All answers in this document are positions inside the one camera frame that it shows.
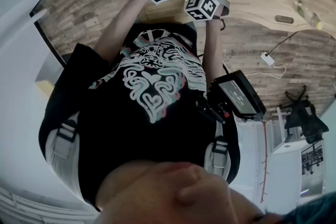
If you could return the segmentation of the white power strip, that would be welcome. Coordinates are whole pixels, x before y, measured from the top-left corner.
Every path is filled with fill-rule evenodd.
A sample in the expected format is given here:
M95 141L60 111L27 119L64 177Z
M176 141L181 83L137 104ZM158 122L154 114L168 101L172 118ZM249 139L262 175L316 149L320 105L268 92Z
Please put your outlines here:
M260 55L261 59L268 64L269 66L273 66L275 61L274 59L270 56L270 54L266 51L262 52Z

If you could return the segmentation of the black printed t-shirt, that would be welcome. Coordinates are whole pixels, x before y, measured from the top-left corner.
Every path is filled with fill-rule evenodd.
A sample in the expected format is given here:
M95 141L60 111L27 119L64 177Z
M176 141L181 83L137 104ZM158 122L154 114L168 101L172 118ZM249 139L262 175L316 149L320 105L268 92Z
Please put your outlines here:
M42 154L62 183L95 206L103 180L131 161L203 166L217 131L239 164L233 117L202 114L207 94L197 32L186 24L134 24L112 64L77 44L48 101Z

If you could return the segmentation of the red-brown branched rod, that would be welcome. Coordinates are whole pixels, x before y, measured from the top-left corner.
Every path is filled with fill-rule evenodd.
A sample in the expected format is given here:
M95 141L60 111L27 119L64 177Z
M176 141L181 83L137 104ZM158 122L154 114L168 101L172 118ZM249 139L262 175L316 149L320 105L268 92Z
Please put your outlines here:
M264 141L265 141L265 160L263 162L264 164L264 177L263 181L261 182L262 185L262 192L261 192L261 198L260 198L260 203L262 204L264 202L264 196L267 195L265 190L266 190L266 181L267 181L267 165L268 165L268 142L267 142L267 121L263 121L263 130L264 130Z

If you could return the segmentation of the clear yellow-capped bottle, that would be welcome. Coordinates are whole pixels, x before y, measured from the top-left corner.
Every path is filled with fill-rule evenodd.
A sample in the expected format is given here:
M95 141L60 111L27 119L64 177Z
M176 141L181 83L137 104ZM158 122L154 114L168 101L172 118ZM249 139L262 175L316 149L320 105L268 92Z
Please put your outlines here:
M323 29L323 22L319 16L313 12L307 5L305 5L301 0L295 2L296 12L312 27L317 30Z

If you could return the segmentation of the black office chair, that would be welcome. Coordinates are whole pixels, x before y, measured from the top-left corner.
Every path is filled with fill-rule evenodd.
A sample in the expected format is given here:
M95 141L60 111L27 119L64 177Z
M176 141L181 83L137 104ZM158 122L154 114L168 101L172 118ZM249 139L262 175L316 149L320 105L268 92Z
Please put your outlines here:
M308 144L313 144L323 140L322 135L329 131L329 128L318 118L315 106L310 102L306 95L307 86L303 86L303 91L294 99L288 91L286 97L290 100L288 105L280 105L280 109L287 109L290 114L286 115L284 128L287 132L286 142L293 136L290 129L301 128L301 136L305 137Z

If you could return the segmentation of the person's left forearm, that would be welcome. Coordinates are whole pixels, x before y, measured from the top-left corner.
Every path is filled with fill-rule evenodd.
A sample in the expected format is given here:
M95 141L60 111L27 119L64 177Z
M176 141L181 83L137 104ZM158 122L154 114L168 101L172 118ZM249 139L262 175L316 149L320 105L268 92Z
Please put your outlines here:
M109 64L119 54L123 43L148 0L128 0L104 30L93 50Z

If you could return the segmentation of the person's right forearm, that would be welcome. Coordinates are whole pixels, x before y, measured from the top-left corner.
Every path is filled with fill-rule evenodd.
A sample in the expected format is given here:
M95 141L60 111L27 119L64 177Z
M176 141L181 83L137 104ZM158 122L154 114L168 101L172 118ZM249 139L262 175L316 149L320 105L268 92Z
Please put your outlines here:
M206 22L206 37L202 66L205 72L207 91L211 83L225 74L223 47L221 44L222 22L219 19Z

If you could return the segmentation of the yellow flat board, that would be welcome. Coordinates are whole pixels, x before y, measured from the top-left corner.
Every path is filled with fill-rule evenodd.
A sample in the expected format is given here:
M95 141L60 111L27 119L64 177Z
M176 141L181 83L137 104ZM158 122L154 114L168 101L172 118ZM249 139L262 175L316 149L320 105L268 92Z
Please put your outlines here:
M48 80L36 81L36 87L49 99L55 86Z

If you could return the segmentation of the white slatted panel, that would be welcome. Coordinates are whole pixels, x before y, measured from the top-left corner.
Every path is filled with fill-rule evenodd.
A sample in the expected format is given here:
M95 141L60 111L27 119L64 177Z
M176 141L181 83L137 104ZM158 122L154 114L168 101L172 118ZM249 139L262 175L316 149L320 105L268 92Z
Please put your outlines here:
M48 205L0 187L0 224L94 224L97 213Z

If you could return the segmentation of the white cabinet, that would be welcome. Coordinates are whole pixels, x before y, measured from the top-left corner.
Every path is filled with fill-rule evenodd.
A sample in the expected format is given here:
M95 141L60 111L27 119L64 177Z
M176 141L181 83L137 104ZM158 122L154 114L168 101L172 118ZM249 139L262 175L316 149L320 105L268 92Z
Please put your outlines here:
M286 121L280 107L276 108L278 120L271 120L271 153L280 154L290 151L299 150L304 147L305 141L300 138L297 127L294 127L292 132L290 129L285 129Z

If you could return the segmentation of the brown oval object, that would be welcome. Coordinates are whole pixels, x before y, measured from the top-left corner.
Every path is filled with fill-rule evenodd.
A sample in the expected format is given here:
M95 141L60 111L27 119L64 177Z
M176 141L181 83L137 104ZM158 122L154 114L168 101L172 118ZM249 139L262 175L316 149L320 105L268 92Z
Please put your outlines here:
M283 15L276 15L275 21L279 23L285 23L285 24L293 24L294 19L292 17L283 16Z

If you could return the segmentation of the black monitor screen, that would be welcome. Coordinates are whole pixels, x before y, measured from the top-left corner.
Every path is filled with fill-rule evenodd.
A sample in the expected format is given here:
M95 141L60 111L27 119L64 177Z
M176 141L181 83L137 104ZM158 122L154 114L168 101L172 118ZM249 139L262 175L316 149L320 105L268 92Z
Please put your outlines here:
M226 102L238 118L263 120L266 107L242 71L216 78L211 83L210 91L217 102Z

